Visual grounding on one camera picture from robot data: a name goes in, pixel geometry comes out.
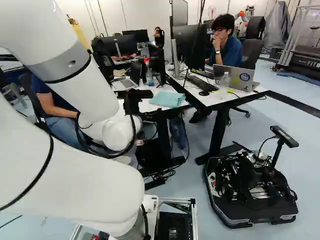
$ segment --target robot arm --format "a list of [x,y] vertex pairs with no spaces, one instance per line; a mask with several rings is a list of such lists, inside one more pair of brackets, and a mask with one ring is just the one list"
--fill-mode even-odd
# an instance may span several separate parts
[[246,13],[244,11],[240,11],[236,15],[234,15],[234,20],[236,21],[240,17],[243,22],[245,23],[249,22],[249,19],[247,18]]
[[[8,22],[1,27],[0,46],[81,112],[81,126],[91,126],[84,131],[87,135],[114,151],[125,149],[134,137],[130,117],[119,108],[116,95],[58,5],[52,0],[14,0],[5,4],[0,19]],[[138,132],[141,121],[134,116],[134,122]]]
[[[134,137],[130,117],[55,1],[6,1],[0,21],[6,23],[0,46],[81,112],[79,125],[92,124],[88,135],[123,150]],[[63,217],[115,236],[134,225],[144,199],[137,170],[50,140],[1,95],[0,109],[0,208],[28,187],[52,153],[35,186],[3,212]],[[134,123],[138,131],[140,120]]]

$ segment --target silver laptop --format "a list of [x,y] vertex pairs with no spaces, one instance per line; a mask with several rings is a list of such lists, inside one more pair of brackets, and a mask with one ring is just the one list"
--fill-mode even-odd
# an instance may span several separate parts
[[259,82],[254,82],[255,70],[253,69],[213,65],[214,79],[222,78],[225,72],[231,74],[230,88],[251,92],[260,84]]
[[142,71],[141,64],[132,63],[130,69],[130,77],[119,77],[112,82],[112,85],[116,91],[125,91],[139,86]]

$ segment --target eyeglasses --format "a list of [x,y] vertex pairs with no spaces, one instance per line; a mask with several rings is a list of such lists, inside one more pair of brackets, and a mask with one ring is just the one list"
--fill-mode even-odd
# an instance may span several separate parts
[[219,28],[215,29],[214,32],[221,33],[223,30],[225,30],[225,28],[219,27]]

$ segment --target black desk leg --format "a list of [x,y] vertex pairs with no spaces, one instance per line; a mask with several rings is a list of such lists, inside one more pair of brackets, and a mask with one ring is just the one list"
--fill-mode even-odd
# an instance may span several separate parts
[[228,124],[229,110],[228,107],[218,110],[212,130],[209,152],[195,159],[197,165],[206,164],[211,157],[225,156],[241,149],[235,144],[220,149]]
[[[157,169],[148,169],[148,168],[140,168],[139,172],[141,175],[145,178],[148,176],[151,176],[152,174],[158,173],[163,170],[167,170],[169,168],[182,165],[186,162],[186,159],[184,156],[177,156],[172,157],[171,156],[171,144],[170,144],[170,138],[169,138],[169,132],[168,132],[168,123],[167,118],[164,114],[164,112],[161,109],[158,109],[156,113],[153,115],[156,121],[157,130],[158,130],[158,138],[159,138],[159,149],[161,149],[163,162],[166,164],[163,164],[163,162],[159,163],[159,168]],[[163,179],[156,179],[151,182],[148,182],[144,185],[145,190],[149,190],[152,188],[155,188],[157,186],[165,184],[166,181]]]

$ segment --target blue shirt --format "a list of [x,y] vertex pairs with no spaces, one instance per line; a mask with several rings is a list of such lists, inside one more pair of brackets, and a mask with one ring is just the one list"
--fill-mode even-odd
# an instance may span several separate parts
[[[32,84],[32,89],[36,94],[52,94],[53,98],[53,103],[55,106],[67,109],[70,111],[75,111],[77,110],[66,100],[64,100],[61,96],[59,96],[55,91],[53,91],[50,87],[48,87],[43,81],[41,81],[36,75],[32,74],[31,77],[31,84]],[[44,118],[51,118],[54,117],[53,115],[46,114],[44,111],[42,113],[42,117]]]
[[[224,48],[221,50],[223,65],[230,67],[241,67],[242,64],[242,45],[239,39],[229,36]],[[216,50],[212,49],[210,55],[210,66],[216,64]]]

